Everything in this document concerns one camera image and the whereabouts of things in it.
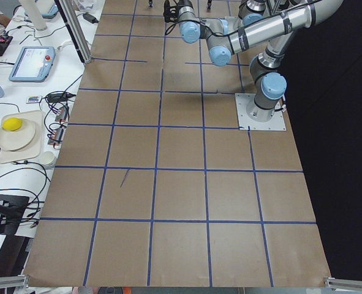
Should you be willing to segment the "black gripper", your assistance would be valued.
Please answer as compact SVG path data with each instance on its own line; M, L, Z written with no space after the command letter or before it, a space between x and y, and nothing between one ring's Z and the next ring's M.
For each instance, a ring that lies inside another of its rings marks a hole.
M174 4L171 5L169 0L164 2L164 12L163 17L166 23L177 23L179 16L179 2L173 1Z

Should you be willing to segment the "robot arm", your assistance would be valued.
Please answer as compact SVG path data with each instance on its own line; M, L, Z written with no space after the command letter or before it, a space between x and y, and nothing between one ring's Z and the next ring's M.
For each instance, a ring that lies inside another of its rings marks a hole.
M280 67L295 34L332 16L342 1L241 1L235 17L200 18L191 1L165 1L164 20L179 26L186 43L205 40L215 66L227 65L233 55L264 44L251 61L254 83Z
M244 0L239 5L239 27L270 17L282 1Z

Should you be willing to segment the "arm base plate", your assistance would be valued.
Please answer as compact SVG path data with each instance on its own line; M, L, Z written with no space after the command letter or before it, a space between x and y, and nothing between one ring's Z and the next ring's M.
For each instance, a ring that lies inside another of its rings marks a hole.
M279 102L271 110L262 110L254 103L255 93L236 93L239 130L286 131Z

